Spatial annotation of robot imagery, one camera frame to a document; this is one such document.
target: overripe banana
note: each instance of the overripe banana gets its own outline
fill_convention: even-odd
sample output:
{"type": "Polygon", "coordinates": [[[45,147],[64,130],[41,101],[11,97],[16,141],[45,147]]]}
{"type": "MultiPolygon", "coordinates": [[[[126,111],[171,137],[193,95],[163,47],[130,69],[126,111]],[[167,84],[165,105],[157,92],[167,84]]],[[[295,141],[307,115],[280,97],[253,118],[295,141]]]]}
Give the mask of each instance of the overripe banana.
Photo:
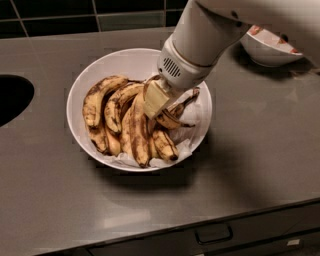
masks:
{"type": "Polygon", "coordinates": [[[151,158],[147,131],[147,116],[143,111],[144,97],[141,91],[131,106],[130,142],[132,154],[140,167],[145,168],[151,158]]]}
{"type": "Polygon", "coordinates": [[[164,129],[155,129],[152,133],[155,148],[165,161],[174,161],[179,157],[179,151],[164,129]]]}
{"type": "Polygon", "coordinates": [[[172,105],[168,109],[162,110],[161,114],[156,117],[156,121],[163,127],[173,130],[179,127],[194,127],[194,124],[184,123],[179,120],[186,106],[197,99],[199,96],[200,89],[195,87],[193,89],[193,94],[185,99],[183,102],[172,105]]]}
{"type": "Polygon", "coordinates": [[[192,95],[186,98],[183,102],[172,105],[168,108],[171,115],[175,116],[176,118],[180,118],[183,114],[185,108],[192,102],[195,101],[200,94],[200,88],[195,87],[192,89],[192,95]]]}
{"type": "Polygon", "coordinates": [[[100,122],[96,128],[91,128],[86,124],[86,129],[89,134],[89,138],[96,149],[104,155],[107,154],[109,150],[109,143],[103,123],[100,122]]]}
{"type": "Polygon", "coordinates": [[[121,115],[123,107],[143,90],[143,84],[132,83],[118,89],[109,98],[105,109],[104,117],[106,124],[114,134],[121,133],[121,115]]]}
{"type": "Polygon", "coordinates": [[[83,101],[82,115],[90,128],[97,128],[101,120],[101,105],[104,96],[128,83],[123,75],[108,76],[93,85],[83,101]]]}
{"type": "Polygon", "coordinates": [[[151,158],[160,158],[152,136],[149,137],[149,148],[150,148],[151,158]]]}
{"type": "Polygon", "coordinates": [[[179,127],[194,127],[194,124],[188,124],[180,121],[177,117],[172,115],[168,109],[162,110],[161,114],[156,117],[156,120],[163,127],[173,130],[179,127]]]}
{"type": "Polygon", "coordinates": [[[122,132],[119,135],[120,138],[120,147],[124,153],[127,153],[133,158],[131,141],[130,141],[130,118],[131,118],[131,107],[125,113],[122,119],[122,132]]]}
{"type": "Polygon", "coordinates": [[[106,138],[108,140],[108,146],[109,146],[108,153],[112,156],[118,156],[121,152],[119,138],[110,132],[109,127],[106,124],[104,128],[105,128],[106,138]]]}
{"type": "Polygon", "coordinates": [[[121,127],[122,127],[122,119],[124,117],[124,115],[127,113],[128,109],[131,107],[132,101],[128,101],[126,104],[123,105],[122,110],[121,110],[121,116],[120,116],[120,120],[121,120],[121,127]]]}

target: metal surface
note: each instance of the metal surface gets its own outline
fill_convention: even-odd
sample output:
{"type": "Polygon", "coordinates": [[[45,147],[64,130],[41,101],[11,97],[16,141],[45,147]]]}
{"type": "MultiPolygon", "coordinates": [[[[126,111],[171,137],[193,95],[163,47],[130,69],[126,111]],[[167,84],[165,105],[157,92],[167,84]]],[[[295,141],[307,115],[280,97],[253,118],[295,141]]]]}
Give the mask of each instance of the metal surface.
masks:
{"type": "Polygon", "coordinates": [[[306,73],[305,60],[259,67],[239,44],[206,81],[214,115],[192,157],[132,174],[81,151],[65,112],[78,74],[112,51],[161,49],[171,32],[0,40],[1,73],[22,75],[35,87],[23,114],[0,128],[1,255],[57,251],[320,197],[319,76],[306,73]]]}

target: grout line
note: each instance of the grout line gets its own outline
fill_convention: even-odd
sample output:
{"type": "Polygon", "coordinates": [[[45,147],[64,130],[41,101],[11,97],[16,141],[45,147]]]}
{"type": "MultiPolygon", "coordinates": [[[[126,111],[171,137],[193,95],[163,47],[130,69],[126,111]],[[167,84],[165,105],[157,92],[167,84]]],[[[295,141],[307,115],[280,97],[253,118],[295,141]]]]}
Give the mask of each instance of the grout line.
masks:
{"type": "Polygon", "coordinates": [[[92,6],[93,6],[94,15],[96,17],[98,30],[99,30],[99,32],[101,32],[101,26],[100,26],[100,22],[99,22],[99,17],[98,17],[97,6],[96,6],[96,1],[95,0],[92,0],[92,6]]]}
{"type": "Polygon", "coordinates": [[[99,13],[98,16],[120,16],[127,14],[145,14],[145,13],[161,13],[163,10],[150,10],[150,11],[131,11],[131,12],[105,12],[99,13]]]}
{"type": "Polygon", "coordinates": [[[13,0],[10,0],[10,3],[11,3],[11,5],[12,5],[13,9],[14,9],[14,12],[16,13],[16,15],[17,15],[17,17],[18,17],[18,21],[20,22],[20,25],[21,25],[24,33],[26,34],[26,37],[29,37],[28,31],[27,31],[26,27],[24,26],[23,21],[21,20],[20,14],[19,14],[19,12],[18,12],[18,9],[17,9],[15,3],[13,2],[13,0]]]}
{"type": "Polygon", "coordinates": [[[163,11],[163,26],[167,26],[167,0],[163,0],[163,6],[164,6],[164,11],[163,11]]]}
{"type": "Polygon", "coordinates": [[[174,8],[171,8],[171,9],[167,9],[166,11],[181,11],[183,12],[184,8],[177,8],[177,9],[174,9],[174,8]]]}
{"type": "Polygon", "coordinates": [[[10,22],[10,21],[20,21],[18,18],[13,18],[13,19],[3,19],[3,20],[0,20],[0,23],[1,22],[10,22]]]}

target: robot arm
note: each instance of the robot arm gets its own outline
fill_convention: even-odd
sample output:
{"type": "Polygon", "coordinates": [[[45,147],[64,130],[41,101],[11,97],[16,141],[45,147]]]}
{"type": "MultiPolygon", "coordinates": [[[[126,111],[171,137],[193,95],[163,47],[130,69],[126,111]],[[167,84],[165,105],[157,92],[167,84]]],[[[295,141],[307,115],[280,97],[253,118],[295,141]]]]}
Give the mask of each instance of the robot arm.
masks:
{"type": "Polygon", "coordinates": [[[284,36],[320,65],[319,0],[189,0],[158,60],[162,79],[149,86],[145,113],[153,118],[200,84],[219,57],[251,24],[284,36]]]}

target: tile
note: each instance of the tile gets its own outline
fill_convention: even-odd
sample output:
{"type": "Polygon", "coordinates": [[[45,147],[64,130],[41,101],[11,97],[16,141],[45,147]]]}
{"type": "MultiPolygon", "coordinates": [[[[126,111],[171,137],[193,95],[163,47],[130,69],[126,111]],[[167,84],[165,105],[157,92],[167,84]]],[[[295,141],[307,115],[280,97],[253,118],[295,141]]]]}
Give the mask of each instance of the tile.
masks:
{"type": "Polygon", "coordinates": [[[98,32],[95,17],[25,20],[29,36],[98,32]]]}
{"type": "Polygon", "coordinates": [[[166,1],[166,9],[183,9],[188,0],[165,0],[166,1]]]}
{"type": "Polygon", "coordinates": [[[99,16],[102,31],[163,27],[163,12],[107,14],[99,16]]]}
{"type": "Polygon", "coordinates": [[[0,22],[0,38],[24,37],[24,33],[19,21],[0,22]]]}
{"type": "Polygon", "coordinates": [[[92,0],[14,0],[21,18],[93,14],[92,0]]]}
{"type": "Polygon", "coordinates": [[[132,29],[126,33],[121,31],[109,31],[100,33],[101,47],[104,54],[128,48],[149,48],[160,50],[166,39],[172,34],[170,28],[132,29]]]}
{"type": "Polygon", "coordinates": [[[0,0],[0,19],[16,19],[10,0],[0,0]]]}
{"type": "Polygon", "coordinates": [[[182,11],[166,11],[166,27],[176,26],[182,11]]]}
{"type": "Polygon", "coordinates": [[[163,10],[164,0],[95,0],[98,13],[163,10]]]}

